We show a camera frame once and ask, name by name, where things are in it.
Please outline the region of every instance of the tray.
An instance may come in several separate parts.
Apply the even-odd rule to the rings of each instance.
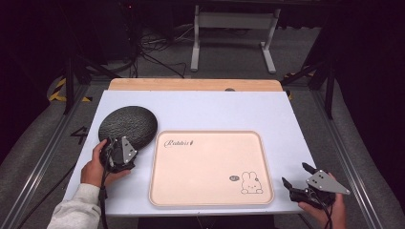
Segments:
[[[259,135],[161,132],[149,198],[157,206],[270,203],[274,192]]]

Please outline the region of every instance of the chair leg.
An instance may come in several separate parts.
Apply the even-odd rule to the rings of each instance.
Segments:
[[[269,73],[276,73],[276,68],[274,66],[273,59],[271,58],[269,47],[270,47],[271,40],[273,38],[274,31],[276,30],[279,15],[280,15],[280,10],[279,9],[275,10],[273,13],[273,18],[271,19],[270,27],[268,28],[267,41],[266,41],[266,43],[265,42],[260,43]]]
[[[200,57],[200,40],[199,40],[199,6],[196,6],[194,16],[194,46],[193,53],[191,55],[191,72],[196,72],[199,69],[199,57]]]

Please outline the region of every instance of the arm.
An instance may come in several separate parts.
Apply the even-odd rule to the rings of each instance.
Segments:
[[[298,206],[313,216],[318,221],[321,228],[325,228],[328,218],[324,210],[316,209],[305,202],[299,202]],[[331,214],[331,220],[333,222],[333,228],[346,229],[346,207],[342,194],[336,194],[336,200],[332,206],[333,211]]]
[[[92,160],[81,170],[80,185],[72,198],[59,203],[51,218],[48,228],[97,228],[100,217],[98,207],[98,193],[101,186],[101,178],[104,171],[99,154],[107,141],[101,141],[93,149]],[[130,174],[129,170],[117,174],[110,174],[105,180],[108,186],[115,180]]]

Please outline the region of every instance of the white tabletop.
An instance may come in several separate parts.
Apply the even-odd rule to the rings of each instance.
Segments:
[[[80,182],[81,168],[98,144],[98,128],[111,112],[141,106],[155,114],[162,131],[254,131],[262,139],[272,178],[274,200],[264,205],[157,207],[149,200],[155,140],[142,149],[132,173],[108,187],[106,214],[153,217],[191,215],[283,214],[301,212],[289,200],[285,177],[303,188],[310,177],[301,163],[314,166],[294,112],[284,92],[150,92],[105,91],[72,174],[64,199],[71,199]]]

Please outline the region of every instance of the white stand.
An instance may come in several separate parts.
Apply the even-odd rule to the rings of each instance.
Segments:
[[[268,30],[267,41],[266,43],[261,42],[261,47],[268,72],[276,73],[268,48],[276,29],[279,14],[280,10],[275,10],[274,13],[200,12],[199,6],[196,6],[194,17],[194,46],[190,68],[191,72],[196,72],[199,68],[200,28],[231,28]]]

